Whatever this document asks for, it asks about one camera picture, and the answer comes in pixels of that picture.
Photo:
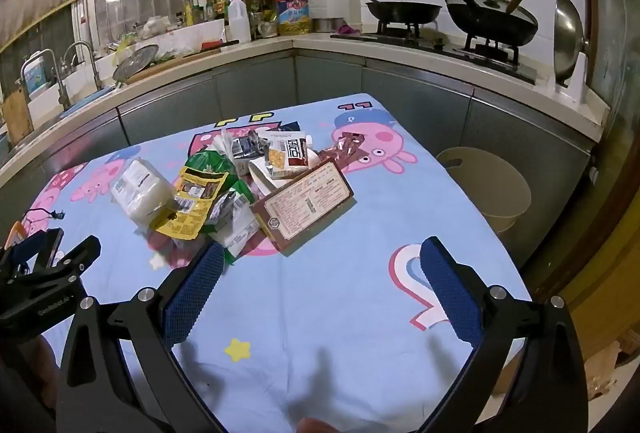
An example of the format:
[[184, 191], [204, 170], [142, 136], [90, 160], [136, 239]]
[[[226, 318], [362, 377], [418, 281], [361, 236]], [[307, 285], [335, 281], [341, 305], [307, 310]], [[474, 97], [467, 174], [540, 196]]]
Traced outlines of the Peppa Pig blue tablecloth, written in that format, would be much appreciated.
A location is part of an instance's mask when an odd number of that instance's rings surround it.
[[366, 136], [369, 158], [345, 172], [354, 200], [283, 252], [263, 235], [250, 240], [177, 357], [231, 432], [288, 432], [305, 417], [347, 432], [415, 430], [471, 350], [422, 274], [421, 243], [437, 237], [518, 299], [526, 286], [486, 219], [388, 102], [356, 94], [224, 127], [291, 122], [317, 149], [343, 132]]

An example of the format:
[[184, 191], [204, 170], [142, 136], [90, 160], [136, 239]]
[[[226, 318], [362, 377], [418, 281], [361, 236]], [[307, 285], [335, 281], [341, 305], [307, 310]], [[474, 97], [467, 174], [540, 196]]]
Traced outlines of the beige plastic trash bin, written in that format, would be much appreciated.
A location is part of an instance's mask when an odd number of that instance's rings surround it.
[[524, 176], [496, 154], [454, 147], [439, 153], [436, 160], [498, 236], [512, 228], [532, 203], [532, 192]]

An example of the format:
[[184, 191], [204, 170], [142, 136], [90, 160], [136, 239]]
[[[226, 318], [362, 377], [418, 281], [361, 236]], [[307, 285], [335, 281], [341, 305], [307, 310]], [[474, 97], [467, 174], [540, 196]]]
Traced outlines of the dark blue milk carton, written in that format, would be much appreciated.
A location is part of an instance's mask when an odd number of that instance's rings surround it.
[[240, 176], [248, 174], [250, 161], [265, 156], [268, 151], [268, 139], [257, 130], [249, 130], [245, 135], [231, 137], [231, 156], [235, 171]]

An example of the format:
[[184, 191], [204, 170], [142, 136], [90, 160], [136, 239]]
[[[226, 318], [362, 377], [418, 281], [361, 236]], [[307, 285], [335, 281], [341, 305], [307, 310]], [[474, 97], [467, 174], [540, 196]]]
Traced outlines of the black wok with lid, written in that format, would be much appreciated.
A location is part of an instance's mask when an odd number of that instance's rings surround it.
[[454, 24], [469, 37], [521, 47], [538, 31], [537, 18], [523, 0], [445, 0]]

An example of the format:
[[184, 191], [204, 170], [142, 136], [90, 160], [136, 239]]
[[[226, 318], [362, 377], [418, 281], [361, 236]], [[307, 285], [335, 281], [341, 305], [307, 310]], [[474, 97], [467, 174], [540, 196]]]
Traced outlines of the dark red snack wrapper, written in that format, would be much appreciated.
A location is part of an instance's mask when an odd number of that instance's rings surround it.
[[369, 158], [369, 153], [362, 148], [366, 136], [360, 133], [343, 132], [334, 144], [318, 152], [321, 160], [331, 159], [343, 171], [350, 164], [362, 158]]

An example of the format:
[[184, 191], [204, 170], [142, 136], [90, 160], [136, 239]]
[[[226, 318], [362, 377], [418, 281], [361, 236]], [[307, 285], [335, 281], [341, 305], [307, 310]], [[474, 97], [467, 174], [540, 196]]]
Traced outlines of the clear plastic bottle green label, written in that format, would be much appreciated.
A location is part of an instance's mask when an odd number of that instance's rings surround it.
[[139, 227], [150, 227], [174, 200], [175, 187], [149, 162], [133, 159], [111, 185], [119, 208]]

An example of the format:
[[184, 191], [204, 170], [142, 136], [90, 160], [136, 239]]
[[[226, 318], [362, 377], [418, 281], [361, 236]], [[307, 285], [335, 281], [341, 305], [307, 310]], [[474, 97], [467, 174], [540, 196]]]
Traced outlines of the white plastic bag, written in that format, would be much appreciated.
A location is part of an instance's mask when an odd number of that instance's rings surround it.
[[232, 265], [247, 242], [259, 231], [259, 224], [244, 193], [230, 189], [214, 204], [203, 231], [224, 249], [224, 260]]

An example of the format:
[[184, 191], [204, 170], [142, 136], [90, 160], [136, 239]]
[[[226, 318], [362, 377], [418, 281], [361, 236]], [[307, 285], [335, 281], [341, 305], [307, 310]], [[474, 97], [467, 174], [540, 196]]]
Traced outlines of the round glass pot lid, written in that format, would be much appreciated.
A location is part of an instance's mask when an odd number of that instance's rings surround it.
[[117, 84], [124, 84], [135, 74], [141, 72], [154, 61], [160, 46], [157, 44], [145, 45], [129, 57], [122, 60], [115, 68], [112, 78]]

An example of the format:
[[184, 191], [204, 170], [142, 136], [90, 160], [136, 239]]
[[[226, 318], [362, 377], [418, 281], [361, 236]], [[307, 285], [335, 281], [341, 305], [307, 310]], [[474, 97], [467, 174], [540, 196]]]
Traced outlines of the brown cardboard box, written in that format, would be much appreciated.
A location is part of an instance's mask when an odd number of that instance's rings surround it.
[[274, 249], [283, 252], [353, 197], [341, 169], [329, 158], [256, 201], [250, 209]]

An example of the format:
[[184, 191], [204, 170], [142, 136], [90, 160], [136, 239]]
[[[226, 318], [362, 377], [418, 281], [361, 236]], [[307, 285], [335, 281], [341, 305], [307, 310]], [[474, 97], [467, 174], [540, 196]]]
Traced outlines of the crushed green drink can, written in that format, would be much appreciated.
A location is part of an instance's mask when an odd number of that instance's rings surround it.
[[244, 194], [248, 202], [253, 203], [255, 201], [254, 193], [252, 193], [245, 180], [242, 179], [240, 173], [236, 171], [233, 162], [223, 153], [216, 150], [202, 149], [189, 156], [184, 166], [188, 170], [198, 171], [203, 174], [218, 176], [226, 174], [227, 177], [218, 192], [219, 196], [232, 189]]

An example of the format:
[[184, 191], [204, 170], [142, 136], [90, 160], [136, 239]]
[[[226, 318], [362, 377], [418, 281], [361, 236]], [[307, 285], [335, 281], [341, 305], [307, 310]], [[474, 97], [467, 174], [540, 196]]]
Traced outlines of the gas stove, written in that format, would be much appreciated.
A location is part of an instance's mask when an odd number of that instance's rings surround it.
[[375, 32], [360, 32], [349, 26], [341, 26], [331, 34], [332, 38], [354, 40], [367, 43], [380, 43], [402, 48], [422, 50], [433, 54], [473, 63], [474, 66], [491, 69], [518, 78], [530, 85], [537, 80], [537, 71], [521, 63], [520, 52], [516, 46], [509, 46], [481, 37], [465, 37], [465, 41], [456, 44], [446, 34], [420, 26], [391, 26], [380, 24]]

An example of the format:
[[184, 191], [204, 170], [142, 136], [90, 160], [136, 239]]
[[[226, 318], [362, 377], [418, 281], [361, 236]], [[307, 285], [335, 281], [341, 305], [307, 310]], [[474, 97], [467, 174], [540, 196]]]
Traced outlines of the white plastic jug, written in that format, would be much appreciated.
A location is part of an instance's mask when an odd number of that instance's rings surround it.
[[230, 0], [228, 21], [233, 41], [246, 44], [252, 40], [252, 34], [250, 34], [250, 18], [248, 18], [247, 8], [242, 0]]

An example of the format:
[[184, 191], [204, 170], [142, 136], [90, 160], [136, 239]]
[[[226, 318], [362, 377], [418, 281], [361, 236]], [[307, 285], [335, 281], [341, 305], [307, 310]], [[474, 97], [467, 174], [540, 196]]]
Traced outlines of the black frying pan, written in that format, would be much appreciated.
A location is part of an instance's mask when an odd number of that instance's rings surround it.
[[364, 0], [370, 13], [382, 23], [403, 23], [413, 26], [435, 21], [440, 5], [403, 0]]

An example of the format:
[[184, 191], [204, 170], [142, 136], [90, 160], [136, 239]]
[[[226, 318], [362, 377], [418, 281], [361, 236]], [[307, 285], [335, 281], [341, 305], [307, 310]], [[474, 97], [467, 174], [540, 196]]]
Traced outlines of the cooking oil bottle blue label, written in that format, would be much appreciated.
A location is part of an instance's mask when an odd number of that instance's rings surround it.
[[304, 35], [311, 31], [308, 0], [276, 0], [276, 7], [281, 36]]

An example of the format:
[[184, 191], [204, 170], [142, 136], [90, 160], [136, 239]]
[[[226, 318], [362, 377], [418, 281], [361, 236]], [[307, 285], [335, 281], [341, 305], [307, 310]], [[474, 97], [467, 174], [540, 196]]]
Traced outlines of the white food packet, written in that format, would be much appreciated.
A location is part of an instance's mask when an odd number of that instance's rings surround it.
[[267, 141], [266, 169], [272, 178], [292, 178], [309, 170], [308, 139], [305, 132], [264, 134]]

